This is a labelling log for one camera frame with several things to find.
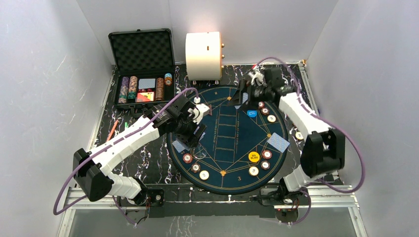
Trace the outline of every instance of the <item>robotic arm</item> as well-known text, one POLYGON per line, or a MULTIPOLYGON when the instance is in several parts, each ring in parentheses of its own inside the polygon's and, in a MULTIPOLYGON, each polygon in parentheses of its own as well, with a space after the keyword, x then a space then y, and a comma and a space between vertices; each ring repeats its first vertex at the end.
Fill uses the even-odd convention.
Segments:
POLYGON ((119 176, 112 173, 112 170, 134 151, 166 133, 174 132, 185 145, 196 147, 206 129, 205 125, 199 123, 210 109, 205 104, 198 104, 199 99, 195 102, 197 104, 180 96, 150 123, 150 119, 166 104, 155 105, 112 140, 89 152, 84 149, 76 151, 73 159, 74 169, 91 157, 74 176, 88 199, 97 201, 106 195, 113 195, 132 199, 136 204, 143 203, 147 196, 145 185, 139 179, 119 176))
POLYGON ((239 82, 231 105, 242 105, 241 109, 251 110, 257 109, 260 101, 275 103, 290 117, 305 140, 301 165, 280 180, 277 199, 301 195, 302 187, 344 167, 345 136, 312 116, 315 112, 297 94, 296 88, 282 79, 280 68, 266 69, 264 75, 256 69, 249 75, 251 80, 239 82), (242 101, 244 93, 248 94, 247 101, 242 101))

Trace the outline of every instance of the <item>black marble surface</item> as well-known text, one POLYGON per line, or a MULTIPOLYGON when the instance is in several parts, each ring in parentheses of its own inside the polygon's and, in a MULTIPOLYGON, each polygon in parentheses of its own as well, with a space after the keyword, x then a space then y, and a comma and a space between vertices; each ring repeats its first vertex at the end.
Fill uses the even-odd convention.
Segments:
MULTIPOLYGON (((282 68, 283 78, 286 79, 288 83, 292 83, 291 76, 285 68, 290 67, 298 79, 303 98, 309 104, 307 92, 302 82, 301 73, 297 64, 265 65, 265 67, 282 68)), ((241 78, 248 77, 247 72, 250 69, 251 65, 225 65, 222 69, 220 85, 237 85, 241 78)), ((174 77, 177 92, 180 92, 187 87, 191 87, 192 84, 187 77, 185 65, 176 66, 174 77)), ((115 135, 125 129, 125 122, 127 122, 128 125, 135 122, 130 111, 119 111, 114 106, 117 79, 117 76, 114 76, 96 137, 95 146, 101 145, 106 141, 116 119, 119 120, 119 123, 115 130, 115 135)), ((214 86, 214 81, 200 81, 195 87, 200 89, 209 86, 214 86)), ((303 141, 295 139, 297 128, 293 126, 288 117, 284 114, 282 114, 282 116, 284 117, 285 125, 289 133, 290 146, 288 147, 287 156, 281 170, 270 182, 278 182, 281 177, 288 175, 299 165, 300 153, 304 146, 303 141)), ((181 177, 180 173, 170 160, 165 135, 143 146, 134 152, 134 154, 127 157, 121 164, 116 166, 114 173, 123 173, 124 176, 138 177, 145 184, 188 183, 186 179, 181 177)))

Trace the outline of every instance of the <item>poker table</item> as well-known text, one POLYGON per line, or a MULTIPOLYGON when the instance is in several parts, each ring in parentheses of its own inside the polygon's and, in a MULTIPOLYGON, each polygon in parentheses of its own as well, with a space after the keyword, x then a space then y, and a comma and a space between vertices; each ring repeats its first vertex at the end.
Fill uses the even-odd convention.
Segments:
POLYGON ((173 133, 167 137, 170 157, 182 176, 222 195, 247 193, 266 184, 280 170, 289 145, 284 120, 273 104, 265 102, 264 107, 274 122, 260 110, 251 118, 247 111, 227 105, 235 92, 229 85, 199 91, 210 115, 201 121, 207 129, 198 147, 187 148, 173 133))

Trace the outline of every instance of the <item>poker chip case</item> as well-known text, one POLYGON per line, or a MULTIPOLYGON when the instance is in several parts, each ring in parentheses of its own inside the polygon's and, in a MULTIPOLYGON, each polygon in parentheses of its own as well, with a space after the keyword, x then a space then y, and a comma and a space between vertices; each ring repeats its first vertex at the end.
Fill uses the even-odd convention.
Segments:
POLYGON ((166 74, 171 74, 174 78, 175 65, 170 29, 113 32, 108 37, 115 58, 115 74, 118 77, 114 99, 117 109, 131 109, 134 114, 135 109, 146 110, 155 104, 167 103, 175 96, 175 85, 171 83, 164 85, 162 100, 136 102, 136 99, 126 99, 126 103, 119 103, 123 77, 135 76, 141 81, 165 78, 166 74))

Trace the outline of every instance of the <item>orange pencil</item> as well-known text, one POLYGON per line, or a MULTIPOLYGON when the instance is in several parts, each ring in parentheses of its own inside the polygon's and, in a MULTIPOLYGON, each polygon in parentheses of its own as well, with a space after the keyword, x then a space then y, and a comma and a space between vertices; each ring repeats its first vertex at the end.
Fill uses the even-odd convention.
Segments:
POLYGON ((114 135, 115 128, 117 128, 118 122, 119 122, 119 120, 117 119, 117 120, 115 121, 114 126, 112 127, 112 130, 111 130, 111 132, 109 133, 108 139, 106 139, 106 141, 109 141, 109 140, 111 139, 112 135, 114 135))

